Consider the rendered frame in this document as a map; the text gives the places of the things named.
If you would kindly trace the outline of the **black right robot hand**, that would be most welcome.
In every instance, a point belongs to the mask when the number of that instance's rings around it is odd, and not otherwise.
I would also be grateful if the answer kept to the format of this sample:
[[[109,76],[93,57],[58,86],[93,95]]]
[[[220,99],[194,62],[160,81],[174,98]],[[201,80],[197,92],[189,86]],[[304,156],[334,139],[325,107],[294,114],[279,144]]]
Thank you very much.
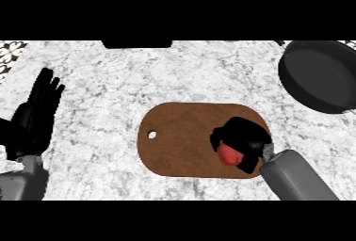
[[[242,162],[235,167],[247,174],[253,174],[265,146],[272,143],[272,136],[251,120],[232,117],[223,127],[213,129],[210,143],[214,152],[220,143],[225,143],[244,155]]]

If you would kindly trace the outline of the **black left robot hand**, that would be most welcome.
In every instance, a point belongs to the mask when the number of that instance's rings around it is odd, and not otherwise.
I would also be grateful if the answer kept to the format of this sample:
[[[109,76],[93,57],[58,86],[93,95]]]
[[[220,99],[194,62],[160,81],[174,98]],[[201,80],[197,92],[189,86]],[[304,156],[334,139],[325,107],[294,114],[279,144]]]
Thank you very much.
[[[9,160],[41,155],[47,150],[64,89],[53,71],[43,68],[28,101],[18,106],[10,120],[0,118],[0,145],[6,147]]]

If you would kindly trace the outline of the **red bell pepper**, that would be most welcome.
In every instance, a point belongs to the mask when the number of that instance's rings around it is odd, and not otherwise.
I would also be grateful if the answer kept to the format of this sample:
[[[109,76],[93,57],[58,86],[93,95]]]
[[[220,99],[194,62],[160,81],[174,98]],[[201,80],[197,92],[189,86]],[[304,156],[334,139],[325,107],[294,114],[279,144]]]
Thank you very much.
[[[242,162],[244,155],[232,149],[225,143],[220,143],[217,155],[226,166],[236,166]]]

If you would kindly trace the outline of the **brown wooden cutting board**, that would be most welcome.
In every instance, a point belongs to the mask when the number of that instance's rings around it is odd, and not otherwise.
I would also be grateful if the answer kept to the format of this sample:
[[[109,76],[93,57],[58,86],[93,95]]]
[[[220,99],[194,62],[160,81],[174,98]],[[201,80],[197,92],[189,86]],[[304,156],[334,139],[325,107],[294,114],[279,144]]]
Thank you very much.
[[[269,131],[260,114],[241,104],[163,103],[146,113],[137,132],[137,153],[146,168],[161,176],[251,179],[260,175],[226,166],[213,150],[210,135],[232,117]]]

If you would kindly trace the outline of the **dark grey pot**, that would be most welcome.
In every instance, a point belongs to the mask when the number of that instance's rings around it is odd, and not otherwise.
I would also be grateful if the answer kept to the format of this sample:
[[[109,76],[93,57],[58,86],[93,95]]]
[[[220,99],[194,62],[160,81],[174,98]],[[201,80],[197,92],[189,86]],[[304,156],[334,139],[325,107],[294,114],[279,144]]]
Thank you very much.
[[[294,99],[325,114],[356,114],[356,50],[335,40],[293,40],[278,62]]]

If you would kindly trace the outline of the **patterned black and white tile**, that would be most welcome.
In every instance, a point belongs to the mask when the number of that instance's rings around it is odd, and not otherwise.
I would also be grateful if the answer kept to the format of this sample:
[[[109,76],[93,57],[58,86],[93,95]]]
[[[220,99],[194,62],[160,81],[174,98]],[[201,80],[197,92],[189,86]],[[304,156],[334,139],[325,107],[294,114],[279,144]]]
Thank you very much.
[[[0,40],[0,81],[5,80],[27,45],[25,40]]]

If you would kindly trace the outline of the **black appliance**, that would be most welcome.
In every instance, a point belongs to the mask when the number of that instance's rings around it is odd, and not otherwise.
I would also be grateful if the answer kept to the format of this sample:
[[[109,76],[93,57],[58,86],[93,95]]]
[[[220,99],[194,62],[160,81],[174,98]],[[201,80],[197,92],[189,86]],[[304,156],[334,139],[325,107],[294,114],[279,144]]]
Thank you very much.
[[[170,40],[103,40],[108,49],[170,48],[171,45]]]

